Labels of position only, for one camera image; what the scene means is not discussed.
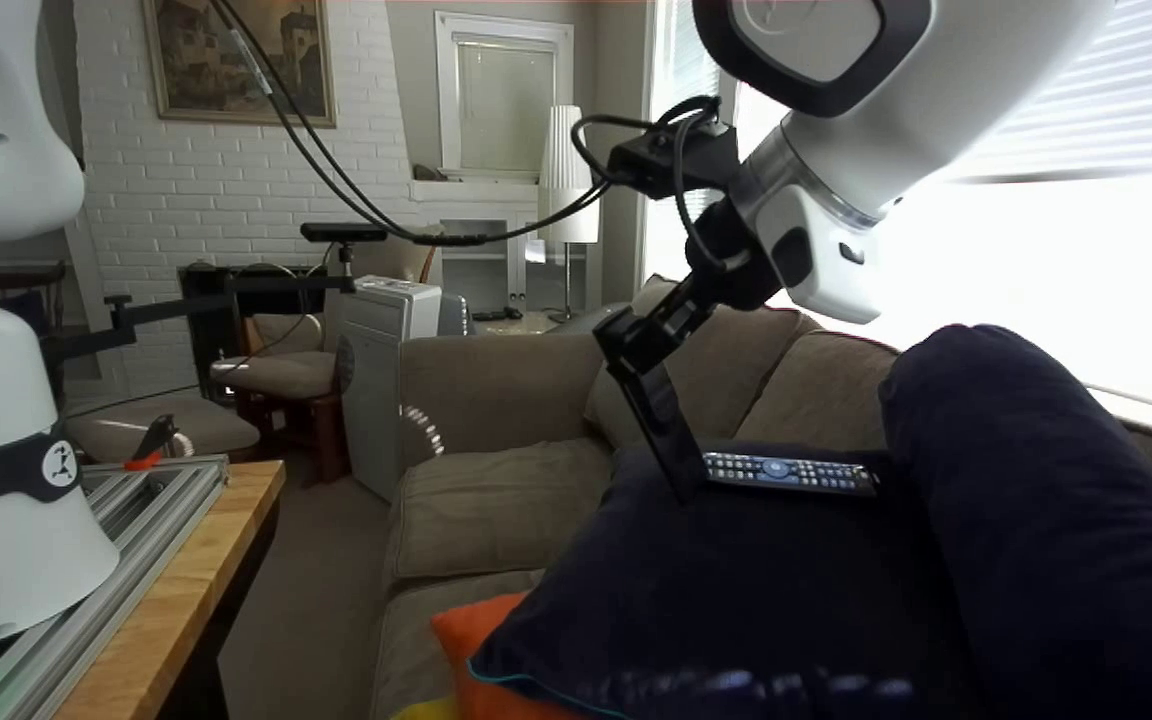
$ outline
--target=floor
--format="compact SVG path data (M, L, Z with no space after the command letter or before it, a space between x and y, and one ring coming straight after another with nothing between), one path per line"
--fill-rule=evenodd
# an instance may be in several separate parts
M375 623L385 505L351 482L290 488L274 554L220 653L232 720L359 720Z

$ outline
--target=window blind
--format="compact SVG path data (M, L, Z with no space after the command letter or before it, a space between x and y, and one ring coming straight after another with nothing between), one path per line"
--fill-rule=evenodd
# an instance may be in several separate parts
M1152 173L1152 0L1119 0L1098 39L961 156L961 182Z

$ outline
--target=couch armrest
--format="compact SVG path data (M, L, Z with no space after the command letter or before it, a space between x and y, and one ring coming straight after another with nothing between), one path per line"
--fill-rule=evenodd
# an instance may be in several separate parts
M584 436L593 337L434 337L402 348L402 472L443 452Z

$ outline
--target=lamp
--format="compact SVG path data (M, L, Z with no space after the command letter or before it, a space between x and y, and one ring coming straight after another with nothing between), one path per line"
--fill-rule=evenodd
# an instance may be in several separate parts
M584 156L572 143L572 123L580 122L578 104L551 104L544 123L544 154L539 154L539 218L551 218L580 199L593 186ZM578 218L539 229L544 258L563 263L563 311L572 318L572 243L602 241L602 207L588 205Z

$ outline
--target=wooden table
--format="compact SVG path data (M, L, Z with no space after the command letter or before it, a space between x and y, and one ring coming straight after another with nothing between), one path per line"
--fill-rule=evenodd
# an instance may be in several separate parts
M216 505L102 649L59 717L225 717L216 653L274 539L283 482L279 462L227 465Z

